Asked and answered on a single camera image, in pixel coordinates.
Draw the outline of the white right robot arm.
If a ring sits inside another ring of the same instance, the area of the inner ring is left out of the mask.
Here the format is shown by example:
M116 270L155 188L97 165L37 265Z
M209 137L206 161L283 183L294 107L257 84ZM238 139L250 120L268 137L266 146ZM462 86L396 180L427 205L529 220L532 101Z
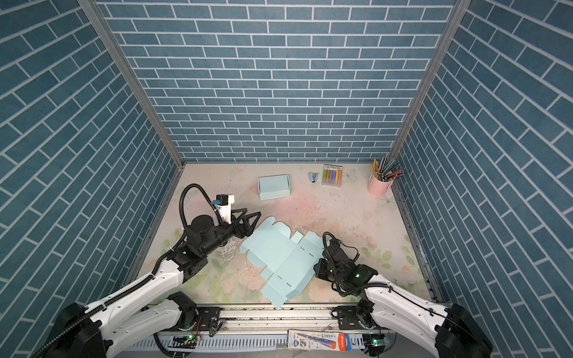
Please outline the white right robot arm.
M355 296L354 319L367 329L387 328L435 357L490 357L493 345L471 313L459 304L438 304L391 283L375 269L357 264L345 244L325 232L316 277L342 297Z

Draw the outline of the light blue box stack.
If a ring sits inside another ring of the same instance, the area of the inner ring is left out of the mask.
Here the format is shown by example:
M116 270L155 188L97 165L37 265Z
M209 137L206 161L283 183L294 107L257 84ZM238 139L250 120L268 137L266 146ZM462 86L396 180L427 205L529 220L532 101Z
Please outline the light blue box stack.
M266 284L261 295L274 307L282 307L303 292L323 251L319 235L313 231L293 233L274 216L265 219L240 246L252 265L264 269L261 277Z

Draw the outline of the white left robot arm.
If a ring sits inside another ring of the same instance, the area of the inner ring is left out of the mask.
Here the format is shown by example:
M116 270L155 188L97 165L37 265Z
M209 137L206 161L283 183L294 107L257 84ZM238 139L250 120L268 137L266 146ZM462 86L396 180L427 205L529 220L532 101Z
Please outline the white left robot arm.
M176 287L198 274L207 257L231 238L255 231L261 213L245 208L222 217L201 215L184 223L180 239L152 271L86 306L70 304L34 357L114 357L132 344L169 328L191 333L203 322L196 303Z

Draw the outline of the light blue paper box sheet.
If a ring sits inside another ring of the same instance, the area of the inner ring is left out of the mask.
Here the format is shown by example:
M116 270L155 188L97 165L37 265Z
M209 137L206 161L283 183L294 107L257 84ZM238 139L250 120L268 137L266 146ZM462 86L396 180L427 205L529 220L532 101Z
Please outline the light blue paper box sheet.
M258 194L261 201L290 196L289 175L273 175L258 178Z

